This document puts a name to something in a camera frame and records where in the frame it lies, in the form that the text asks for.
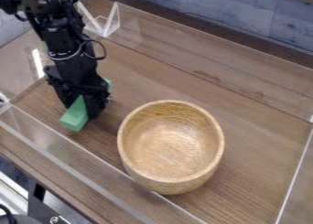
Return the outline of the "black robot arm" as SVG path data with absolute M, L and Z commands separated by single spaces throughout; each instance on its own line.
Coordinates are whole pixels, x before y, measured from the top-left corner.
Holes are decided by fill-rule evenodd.
M 108 83 L 98 74 L 107 56 L 94 51 L 96 40 L 84 33 L 86 24 L 75 3 L 79 0 L 0 0 L 0 9 L 28 22 L 47 46 L 52 62 L 44 68 L 47 82 L 66 107 L 83 100 L 94 119 L 107 107 Z

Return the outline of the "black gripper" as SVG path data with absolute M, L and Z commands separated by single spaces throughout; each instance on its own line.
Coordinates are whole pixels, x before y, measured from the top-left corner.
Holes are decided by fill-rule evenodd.
M 107 85 L 96 70 L 98 61 L 106 56 L 96 57 L 92 48 L 79 48 L 68 53 L 50 51 L 48 57 L 54 64 L 44 67 L 44 73 L 64 107 L 68 108 L 82 94 L 88 117 L 96 118 L 107 107 L 103 96 Z

